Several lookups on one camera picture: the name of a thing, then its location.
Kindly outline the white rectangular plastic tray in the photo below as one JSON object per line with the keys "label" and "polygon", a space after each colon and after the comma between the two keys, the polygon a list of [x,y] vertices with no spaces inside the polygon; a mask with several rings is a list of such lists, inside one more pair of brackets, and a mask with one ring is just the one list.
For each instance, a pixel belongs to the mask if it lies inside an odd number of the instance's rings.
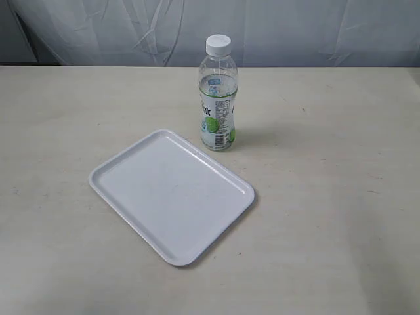
{"label": "white rectangular plastic tray", "polygon": [[255,199],[249,183],[167,129],[98,166],[89,184],[173,266],[193,263]]}

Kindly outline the clear plastic bottle white cap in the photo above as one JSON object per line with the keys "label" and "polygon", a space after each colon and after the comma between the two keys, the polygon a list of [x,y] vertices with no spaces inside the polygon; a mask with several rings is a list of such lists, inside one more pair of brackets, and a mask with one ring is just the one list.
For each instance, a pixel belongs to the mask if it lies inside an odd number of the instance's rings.
{"label": "clear plastic bottle white cap", "polygon": [[234,102],[238,69],[231,54],[231,39],[215,34],[206,39],[206,57],[199,66],[201,140],[211,150],[229,148],[236,137]]}

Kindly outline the white backdrop cloth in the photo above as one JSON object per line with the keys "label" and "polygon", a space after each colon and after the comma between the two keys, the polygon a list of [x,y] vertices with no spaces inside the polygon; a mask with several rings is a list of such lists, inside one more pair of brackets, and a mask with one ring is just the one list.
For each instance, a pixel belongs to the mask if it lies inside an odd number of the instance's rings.
{"label": "white backdrop cloth", "polygon": [[419,2],[1,2],[2,64],[197,66],[213,34],[241,67],[417,67]]}

